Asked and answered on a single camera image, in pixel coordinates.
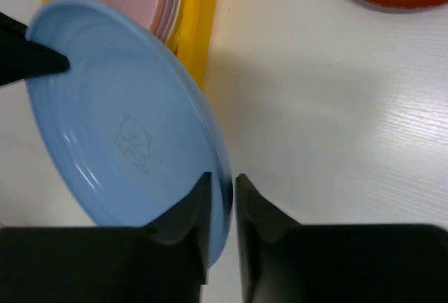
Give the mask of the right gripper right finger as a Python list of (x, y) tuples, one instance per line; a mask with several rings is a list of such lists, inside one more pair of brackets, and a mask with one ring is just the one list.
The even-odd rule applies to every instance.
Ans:
[(447, 232), (428, 224), (305, 225), (235, 180), (245, 302), (446, 302)]

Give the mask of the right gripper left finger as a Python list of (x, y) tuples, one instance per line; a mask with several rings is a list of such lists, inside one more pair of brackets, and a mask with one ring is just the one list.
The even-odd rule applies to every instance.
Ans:
[(211, 174), (141, 227), (3, 227), (2, 302), (198, 302)]

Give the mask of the blue plate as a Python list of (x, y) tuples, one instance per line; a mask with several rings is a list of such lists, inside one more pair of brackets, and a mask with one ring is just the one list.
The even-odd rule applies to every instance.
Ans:
[(142, 226), (212, 177), (209, 263), (230, 230), (232, 171), (222, 131), (180, 61), (137, 23), (91, 0), (54, 0), (28, 40), (68, 71), (29, 79), (29, 102), (65, 185), (98, 226)]

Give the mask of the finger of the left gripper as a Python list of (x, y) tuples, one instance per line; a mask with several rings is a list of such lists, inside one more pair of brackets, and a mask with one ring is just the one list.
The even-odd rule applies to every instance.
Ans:
[(25, 38), (27, 25), (1, 14), (1, 85), (22, 79), (63, 73), (70, 68), (66, 56)]

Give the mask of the purple plate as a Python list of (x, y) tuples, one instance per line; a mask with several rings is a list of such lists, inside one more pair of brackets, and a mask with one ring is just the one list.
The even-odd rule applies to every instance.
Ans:
[(164, 1), (164, 7), (162, 11), (162, 16), (160, 18), (159, 24), (157, 26), (157, 29), (155, 30), (155, 35), (161, 40), (165, 40), (165, 33), (167, 30), (167, 25), (169, 21), (169, 17), (171, 15), (172, 6), (173, 6), (174, 0), (165, 0)]

